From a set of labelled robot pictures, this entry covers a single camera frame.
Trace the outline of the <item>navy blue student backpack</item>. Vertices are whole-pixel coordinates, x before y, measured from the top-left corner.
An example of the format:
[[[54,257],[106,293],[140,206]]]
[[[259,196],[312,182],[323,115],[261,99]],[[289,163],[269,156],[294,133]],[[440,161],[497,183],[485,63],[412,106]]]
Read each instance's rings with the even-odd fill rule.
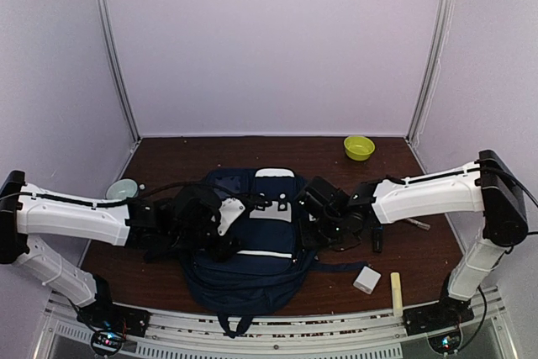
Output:
[[[324,264],[317,250],[303,246],[299,220],[307,214],[295,202],[305,178],[287,168],[220,168],[203,181],[222,202],[237,198],[245,212],[226,235],[241,250],[228,261],[213,261],[204,250],[184,253],[180,262],[193,299],[217,315],[226,336],[235,338],[254,318],[285,307],[311,271],[359,272],[364,261]]]

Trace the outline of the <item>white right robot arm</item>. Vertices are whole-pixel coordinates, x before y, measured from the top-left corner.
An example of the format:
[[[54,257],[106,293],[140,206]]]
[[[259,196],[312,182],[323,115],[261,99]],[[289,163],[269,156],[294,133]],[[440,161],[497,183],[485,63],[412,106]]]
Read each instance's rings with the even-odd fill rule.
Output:
[[[313,217],[302,232],[316,246],[335,245],[345,233],[434,214],[480,212],[484,225],[458,265],[446,277],[440,299],[403,312],[409,333],[454,326],[472,319],[470,302],[501,257],[521,244],[530,230],[527,188],[492,150],[463,166],[419,177],[386,177],[363,182],[353,194],[314,177],[296,197]]]

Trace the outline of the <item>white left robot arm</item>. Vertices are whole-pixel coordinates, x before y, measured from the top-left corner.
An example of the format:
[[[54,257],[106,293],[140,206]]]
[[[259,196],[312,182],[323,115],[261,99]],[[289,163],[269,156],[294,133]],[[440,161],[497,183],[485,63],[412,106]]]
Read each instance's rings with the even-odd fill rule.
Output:
[[[40,235],[65,235],[142,249],[145,260],[176,251],[206,249],[218,260],[239,241],[229,227],[246,211],[245,197],[203,182],[181,182],[176,198],[105,201],[54,193],[11,172],[1,187],[1,263],[26,267],[45,286],[64,294],[80,321],[95,328],[125,324],[108,282],[73,266]]]

